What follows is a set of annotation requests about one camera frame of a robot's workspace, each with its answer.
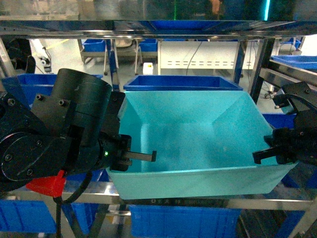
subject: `tiled floor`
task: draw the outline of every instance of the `tiled floor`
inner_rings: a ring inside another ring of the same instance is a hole
[[[89,63],[84,64],[81,60],[79,48],[77,45],[77,40],[68,40],[60,44],[63,40],[55,39],[55,40],[44,40],[44,45],[46,47],[50,47],[49,52],[52,56],[52,68],[53,73],[57,73],[60,68],[71,68],[79,71],[83,71],[89,74],[103,74],[104,71],[104,59],[92,59]],[[41,67],[40,61],[37,57],[37,65]],[[142,68],[138,68],[138,73],[142,74]],[[157,74],[157,65],[154,65],[154,74]],[[185,75],[186,70],[162,70],[162,74],[179,74]],[[188,75],[212,75],[213,70],[188,70]],[[120,61],[118,76],[121,82],[121,87],[128,80],[134,77],[134,64],[132,61]],[[103,80],[107,82],[111,82],[110,76],[104,76]],[[247,77],[247,73],[244,73],[244,77],[241,78],[240,86],[242,86],[245,90],[247,90],[249,85],[249,80]],[[264,85],[262,93],[265,93],[266,86]],[[279,112],[274,109],[274,103],[272,100],[264,99],[264,95],[260,95],[260,99],[258,101],[259,109],[264,113],[270,112]],[[4,234],[0,233],[0,238],[37,238],[37,234]],[[105,219],[103,223],[103,227],[100,233],[100,238],[112,238],[112,237],[132,237],[130,235],[130,226],[124,226],[122,231],[118,233],[117,225],[112,225],[108,219]]]

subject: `screw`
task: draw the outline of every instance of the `screw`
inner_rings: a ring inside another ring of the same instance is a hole
[[[31,176],[33,174],[33,170],[28,170],[27,172],[26,172],[26,175],[27,176]]]
[[[5,156],[5,158],[4,158],[4,161],[9,162],[9,161],[11,161],[12,159],[13,159],[13,156],[10,155],[10,154],[7,154],[7,155]]]
[[[14,100],[13,98],[9,98],[9,99],[8,99],[8,105],[9,105],[10,107],[13,107],[14,104],[15,104],[15,100]]]
[[[62,100],[59,101],[58,104],[59,104],[60,106],[63,106],[63,105],[65,104],[65,101],[62,99]]]
[[[40,101],[43,100],[43,96],[40,94],[36,95],[36,100],[40,100]]]
[[[36,146],[37,146],[37,147],[41,147],[41,146],[42,146],[42,141],[38,140],[38,141],[36,142]]]

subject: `wire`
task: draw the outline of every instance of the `wire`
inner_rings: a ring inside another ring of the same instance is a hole
[[[189,68],[189,66],[190,66],[190,63],[192,62],[193,57],[195,56],[195,54],[197,53],[197,51],[198,51],[198,49],[199,49],[199,47],[200,47],[201,45],[202,45],[202,41],[201,41],[200,44],[198,45],[196,51],[194,52],[193,56],[191,57],[191,59],[190,59],[190,61],[189,61],[189,63],[188,63],[188,66],[187,66],[187,69],[186,69],[186,75],[187,75],[187,73],[188,73],[188,68]]]
[[[51,57],[49,51],[46,49],[46,47],[43,47],[43,49],[46,52],[46,54],[48,55],[48,57],[49,57],[50,64],[51,64],[49,73],[51,73],[52,72],[52,57]]]
[[[44,74],[44,72],[41,71],[41,69],[40,69],[37,65],[35,65],[35,67],[38,68],[38,70],[39,70],[42,74]]]
[[[250,56],[249,56],[248,73],[247,73],[249,84],[250,84],[251,51],[252,51],[252,41],[250,42]]]
[[[285,94],[281,95],[281,97],[283,97],[283,96],[286,97],[287,99],[290,99],[290,98],[296,99],[297,101],[305,104],[308,108],[310,108],[315,113],[317,113],[317,107],[314,104],[312,104],[310,101],[308,101],[307,99],[305,99],[301,96],[295,95],[295,94],[290,94],[290,93],[285,93]]]
[[[91,179],[93,177],[93,173],[88,171],[86,173],[85,179],[81,183],[78,189],[66,200],[63,200],[62,197],[54,197],[53,200],[56,203],[56,238],[61,238],[61,206],[63,204],[69,204],[76,201],[81,194],[86,190],[88,187]]]

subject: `electrical wire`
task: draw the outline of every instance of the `electrical wire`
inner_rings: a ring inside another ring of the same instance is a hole
[[[39,70],[42,74],[45,74],[43,71],[41,71],[41,69],[40,69],[37,65],[35,65],[35,67],[38,68],[38,70]]]
[[[250,84],[251,51],[252,51],[252,41],[250,42],[250,56],[249,56],[248,73],[247,73],[249,84]]]
[[[191,59],[190,59],[190,61],[189,61],[189,63],[188,63],[188,66],[187,66],[187,69],[186,69],[186,76],[187,76],[187,73],[188,73],[188,68],[189,68],[189,66],[190,66],[190,63],[192,62],[193,57],[195,56],[195,54],[197,53],[197,51],[198,51],[198,49],[199,49],[199,47],[200,47],[201,45],[202,45],[202,41],[201,41],[200,44],[198,45],[197,49],[195,50],[193,56],[191,57]]]
[[[88,187],[91,179],[93,177],[93,173],[88,171],[86,173],[85,179],[81,183],[78,189],[66,200],[63,200],[62,197],[54,197],[53,200],[56,203],[56,238],[61,238],[61,206],[63,204],[70,204],[76,201],[81,194],[86,190]]]

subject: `blue storage bin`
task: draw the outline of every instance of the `blue storage bin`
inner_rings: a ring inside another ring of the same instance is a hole
[[[289,41],[287,41],[287,42],[282,42],[282,44],[284,44],[284,45],[290,45],[290,44],[293,44],[294,43],[294,39],[293,38],[291,38]],[[295,42],[295,48],[296,49],[298,49],[298,47],[301,45],[301,41],[299,41],[299,40],[296,40],[296,42]]]
[[[220,76],[138,75],[126,83],[127,91],[243,90]]]
[[[295,115],[285,115],[285,114],[263,114],[265,120],[274,126],[275,128],[287,127],[290,129],[294,128],[294,118]]]
[[[155,163],[133,161],[126,172],[107,169],[122,199],[268,193],[296,164],[275,158],[254,163],[272,134],[244,91],[128,91],[120,133],[132,151]]]
[[[157,39],[146,39],[140,43],[142,52],[157,52],[158,41]]]
[[[50,95],[54,86],[54,83],[56,81],[56,74],[31,74],[31,73],[26,73],[26,74],[21,74],[17,77],[11,77],[11,78],[6,78],[4,81],[2,81],[5,89],[9,92],[12,93],[14,96],[14,92],[12,91],[13,88],[11,87],[11,83],[13,80],[18,78],[20,81],[23,93],[26,97],[27,102],[24,103],[24,105],[29,105],[32,106],[34,99],[36,95],[39,94],[44,94],[44,95]],[[102,78],[103,76],[98,74],[95,75],[95,77]]]
[[[104,40],[88,39],[83,43],[85,52],[105,52],[106,42]]]
[[[85,174],[68,176],[67,180],[82,181]],[[93,171],[92,181],[109,181],[105,170]],[[88,234],[95,220],[98,204],[71,204],[79,226],[84,234]],[[73,219],[69,207],[63,206],[68,222]],[[9,201],[0,200],[0,232],[47,233],[56,232],[55,221],[51,217],[44,202],[41,201]]]
[[[241,210],[129,206],[131,234],[145,238],[234,238]]]
[[[317,69],[317,56],[272,56],[271,58],[292,67]]]
[[[44,202],[0,200],[0,231],[52,234],[56,225]]]

